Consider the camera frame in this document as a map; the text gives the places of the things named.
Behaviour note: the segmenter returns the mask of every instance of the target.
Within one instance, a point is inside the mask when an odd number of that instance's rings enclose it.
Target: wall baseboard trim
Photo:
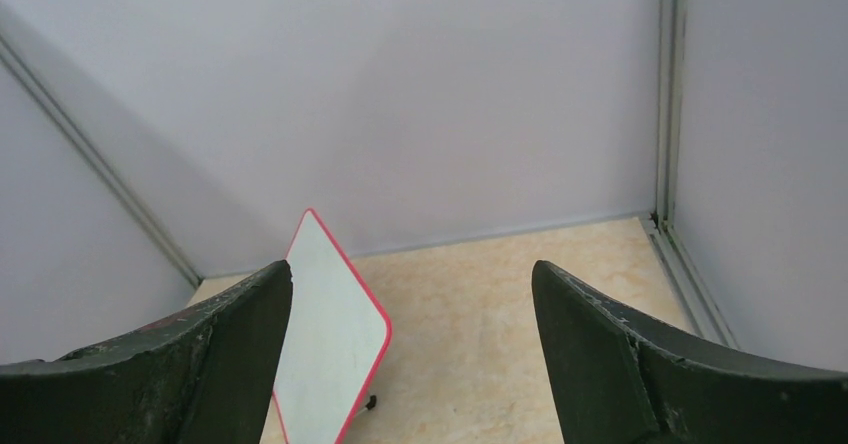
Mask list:
[[[695,268],[680,236],[674,229],[658,228],[651,217],[644,217],[641,221],[694,333],[708,341],[739,350],[733,331]]]
[[[622,219],[641,218],[646,214],[646,212],[647,211],[637,211],[625,212],[620,214],[598,214],[589,216],[584,215],[561,221],[549,221],[526,226],[502,227],[477,233],[469,233],[468,235],[461,237],[448,236],[444,239],[434,239],[432,241],[411,246],[389,246],[385,249],[378,249],[376,251],[369,251],[364,253],[354,252],[350,254],[350,258],[359,259],[362,257],[377,256],[382,254],[396,254],[399,252],[417,251],[420,249],[428,249],[431,247],[453,246],[455,244],[485,241],[487,239],[500,239],[504,237],[520,236],[522,234],[533,234],[536,232],[554,231],[557,229],[565,229],[569,227],[587,226],[590,224],[598,224],[607,221],[620,221]]]

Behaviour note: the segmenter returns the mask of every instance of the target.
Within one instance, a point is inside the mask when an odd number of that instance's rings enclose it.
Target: beige tile floor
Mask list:
[[[635,218],[356,259],[394,338],[379,404],[345,443],[562,442],[530,291],[540,259],[688,329]],[[238,280],[207,281],[192,302]],[[277,421],[269,411],[263,443],[284,442]]]

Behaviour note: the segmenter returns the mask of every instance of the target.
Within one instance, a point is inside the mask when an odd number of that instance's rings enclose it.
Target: white partition wall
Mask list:
[[[654,206],[658,0],[0,0],[204,275]]]
[[[740,346],[848,370],[848,0],[688,0],[675,228]]]
[[[179,310],[192,287],[0,61],[0,364]]]

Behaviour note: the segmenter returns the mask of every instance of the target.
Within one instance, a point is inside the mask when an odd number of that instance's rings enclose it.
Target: white whiteboard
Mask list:
[[[294,294],[274,395],[290,444],[340,442],[391,340],[391,321],[318,215],[286,255]]]

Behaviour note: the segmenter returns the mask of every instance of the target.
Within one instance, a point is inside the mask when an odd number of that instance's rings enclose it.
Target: floor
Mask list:
[[[356,259],[394,338],[371,385],[379,404],[344,442],[562,442],[530,292],[540,259],[688,329],[636,218]],[[204,282],[192,302],[238,280]],[[269,412],[262,443],[283,442]]]

